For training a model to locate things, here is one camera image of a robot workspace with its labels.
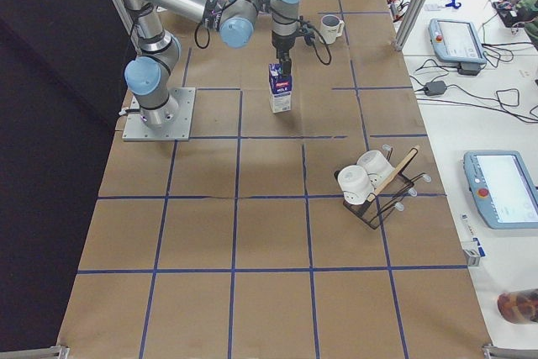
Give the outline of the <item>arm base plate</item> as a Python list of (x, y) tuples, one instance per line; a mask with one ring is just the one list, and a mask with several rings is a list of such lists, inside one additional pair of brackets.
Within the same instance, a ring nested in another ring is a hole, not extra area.
[(132, 97), (126, 114), (122, 139), (125, 141), (188, 141), (193, 121), (196, 88), (169, 90), (167, 103), (159, 109), (143, 109)]

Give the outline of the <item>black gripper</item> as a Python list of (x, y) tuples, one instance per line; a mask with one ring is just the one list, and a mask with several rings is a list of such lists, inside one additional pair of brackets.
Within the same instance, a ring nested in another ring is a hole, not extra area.
[(272, 46), (276, 51), (275, 62), (280, 64), (281, 75), (283, 77), (291, 76), (292, 60), (289, 52), (294, 47), (297, 37), (297, 30), (287, 35), (278, 34), (276, 31), (272, 31)]

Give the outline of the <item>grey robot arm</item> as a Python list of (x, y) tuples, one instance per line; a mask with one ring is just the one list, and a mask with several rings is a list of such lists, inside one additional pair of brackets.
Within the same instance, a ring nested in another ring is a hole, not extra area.
[(231, 48), (245, 46), (254, 33), (260, 12), (272, 16), (272, 45), (276, 50), (281, 75), (289, 79), (292, 60), (289, 51), (299, 35), (300, 0), (121, 0), (132, 21), (141, 54), (124, 70), (128, 88), (140, 108), (140, 122), (147, 128), (166, 127), (181, 110), (180, 103), (167, 87), (181, 46), (166, 31), (158, 7), (187, 18), (219, 33)]

